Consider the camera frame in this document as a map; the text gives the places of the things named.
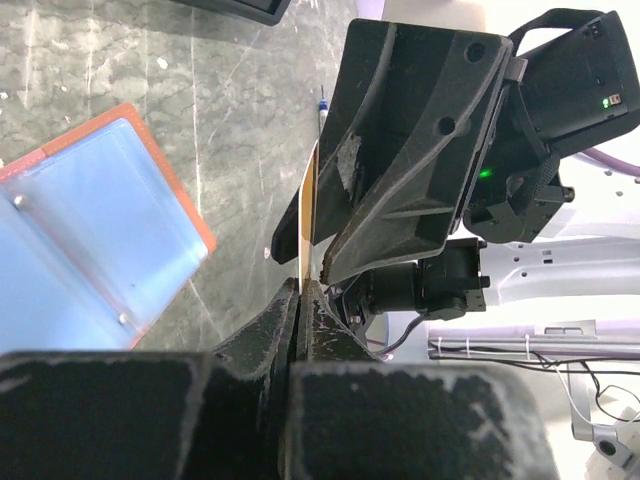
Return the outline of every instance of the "black cable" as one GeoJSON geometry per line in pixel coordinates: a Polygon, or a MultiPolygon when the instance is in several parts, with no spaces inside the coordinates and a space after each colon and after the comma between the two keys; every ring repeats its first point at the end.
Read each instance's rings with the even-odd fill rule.
{"type": "MultiPolygon", "coordinates": [[[[437,360],[458,360],[458,361],[471,361],[471,362],[489,362],[489,363],[499,363],[502,365],[507,365],[507,366],[511,366],[511,367],[517,367],[517,368],[522,368],[524,370],[531,370],[534,372],[542,372],[542,373],[556,373],[555,369],[554,370],[550,370],[548,367],[540,367],[540,368],[536,368],[532,365],[540,365],[540,363],[538,362],[520,362],[518,360],[498,360],[498,359],[494,359],[494,358],[463,358],[463,357],[437,357],[437,360]]],[[[576,360],[555,360],[553,361],[553,363],[557,363],[559,365],[568,365],[568,364],[572,364],[572,363],[580,363],[583,361],[589,361],[589,362],[601,362],[601,361],[611,361],[611,360],[617,360],[620,361],[620,359],[618,358],[589,358],[589,359],[576,359],[576,360]]],[[[583,374],[583,375],[589,375],[589,372],[587,371],[575,371],[575,370],[560,370],[560,373],[565,373],[565,374],[583,374]]],[[[640,376],[640,372],[633,372],[633,371],[629,371],[629,370],[592,370],[591,373],[597,374],[597,375],[632,375],[632,376],[640,376]]]]}
{"type": "Polygon", "coordinates": [[[622,388],[619,387],[618,385],[607,385],[605,387],[604,390],[600,390],[601,385],[600,385],[600,381],[598,380],[598,377],[596,377],[595,373],[593,372],[593,370],[591,370],[591,368],[589,367],[589,365],[587,364],[587,362],[581,362],[581,365],[583,366],[583,368],[587,371],[587,373],[589,373],[591,375],[591,379],[593,380],[593,384],[596,387],[596,406],[598,407],[598,410],[600,410],[602,413],[604,413],[607,417],[612,418],[614,420],[617,420],[619,422],[625,422],[625,423],[640,423],[640,419],[637,420],[626,420],[624,418],[620,418],[620,417],[616,417],[615,415],[611,415],[609,412],[607,412],[604,407],[602,405],[600,405],[600,397],[602,397],[602,395],[605,394],[605,392],[609,389],[609,388],[618,388],[624,392],[627,392],[629,395],[631,395],[633,398],[636,399],[636,401],[638,402],[638,404],[640,404],[640,398],[638,398],[638,396],[633,393],[630,392],[629,390],[627,390],[626,388],[622,388]]]}
{"type": "Polygon", "coordinates": [[[404,333],[400,336],[400,338],[396,342],[389,345],[388,347],[385,347],[375,352],[376,355],[382,356],[382,355],[386,355],[387,353],[393,352],[396,348],[401,346],[407,340],[407,338],[409,338],[409,335],[411,334],[411,332],[413,332],[418,325],[424,322],[427,319],[427,317],[428,315],[426,313],[423,313],[422,315],[418,315],[416,318],[411,320],[411,323],[407,325],[407,328],[405,329],[404,333]]]}

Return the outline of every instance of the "white paint speck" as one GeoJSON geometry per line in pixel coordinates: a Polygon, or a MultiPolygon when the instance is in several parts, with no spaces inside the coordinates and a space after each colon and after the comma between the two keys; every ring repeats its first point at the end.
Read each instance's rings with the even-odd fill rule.
{"type": "Polygon", "coordinates": [[[156,60],[156,62],[158,62],[158,66],[163,69],[166,70],[167,67],[169,66],[169,62],[167,62],[164,58],[162,57],[158,57],[158,59],[156,60]]]}
{"type": "Polygon", "coordinates": [[[51,44],[60,50],[69,50],[69,45],[67,45],[66,43],[58,42],[53,38],[51,39],[51,44]]]}

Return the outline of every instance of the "white machine part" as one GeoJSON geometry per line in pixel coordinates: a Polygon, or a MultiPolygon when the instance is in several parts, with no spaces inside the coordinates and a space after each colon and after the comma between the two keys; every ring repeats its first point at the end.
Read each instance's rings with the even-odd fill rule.
{"type": "Polygon", "coordinates": [[[481,251],[482,274],[491,277],[487,305],[640,294],[640,178],[580,155],[562,160],[560,176],[576,198],[533,244],[489,244],[481,251]]]}
{"type": "MultiPolygon", "coordinates": [[[[620,412],[622,418],[632,418],[636,415],[635,410],[631,407],[626,407],[620,412]]],[[[640,432],[625,428],[626,424],[623,422],[615,422],[612,428],[618,431],[618,437],[627,447],[634,451],[640,452],[640,432]]],[[[585,480],[631,480],[640,478],[640,462],[625,472],[623,469],[618,468],[616,465],[609,462],[604,458],[600,452],[593,452],[593,455],[587,461],[587,475],[585,480]]]]}

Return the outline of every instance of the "screw hole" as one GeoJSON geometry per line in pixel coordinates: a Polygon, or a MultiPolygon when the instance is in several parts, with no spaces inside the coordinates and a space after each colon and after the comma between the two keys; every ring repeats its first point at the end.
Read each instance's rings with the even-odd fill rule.
{"type": "Polygon", "coordinates": [[[487,48],[484,46],[484,44],[475,42],[467,47],[465,55],[467,57],[467,60],[469,60],[471,63],[476,63],[482,60],[482,57],[484,57],[486,51],[487,48]]]}
{"type": "Polygon", "coordinates": [[[598,446],[600,447],[600,451],[604,453],[607,457],[612,457],[616,454],[616,446],[611,442],[607,442],[606,440],[603,440],[600,443],[598,443],[598,446]]]}
{"type": "Polygon", "coordinates": [[[456,129],[456,122],[451,117],[441,118],[438,122],[438,131],[440,135],[451,135],[456,129]]]}

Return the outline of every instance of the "clear plastic cover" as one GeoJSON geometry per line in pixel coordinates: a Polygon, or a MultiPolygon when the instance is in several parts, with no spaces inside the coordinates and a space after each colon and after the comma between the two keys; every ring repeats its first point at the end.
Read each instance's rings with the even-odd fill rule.
{"type": "MultiPolygon", "coordinates": [[[[85,323],[95,324],[94,337],[100,335],[98,330],[107,333],[102,344],[90,341],[94,337],[86,332],[84,344],[78,340],[67,345],[59,339],[43,345],[14,339],[21,348],[126,348],[160,315],[207,255],[193,223],[125,119],[9,178],[0,188],[5,198],[2,251],[12,251],[11,245],[28,233],[29,242],[19,249],[25,255],[21,261],[28,264],[29,255],[33,257],[29,262],[39,261],[33,268],[21,268],[15,258],[3,260],[11,264],[3,266],[0,281],[6,284],[5,276],[15,275],[21,285],[31,288],[16,292],[24,302],[8,298],[4,290],[2,311],[7,306],[14,309],[12,322],[53,322],[75,329],[80,314],[76,308],[82,303],[79,295],[83,301],[93,299],[82,315],[85,323]],[[10,202],[18,196],[24,205],[16,209],[10,202]],[[36,251],[47,261],[43,263],[36,251]],[[66,301],[68,310],[60,307],[52,318],[16,306],[27,303],[33,296],[29,292],[43,286],[53,295],[53,283],[58,301],[66,301]]],[[[13,257],[3,253],[3,258],[7,256],[13,257]]],[[[10,342],[0,342],[0,351],[15,349],[10,342]]]]}

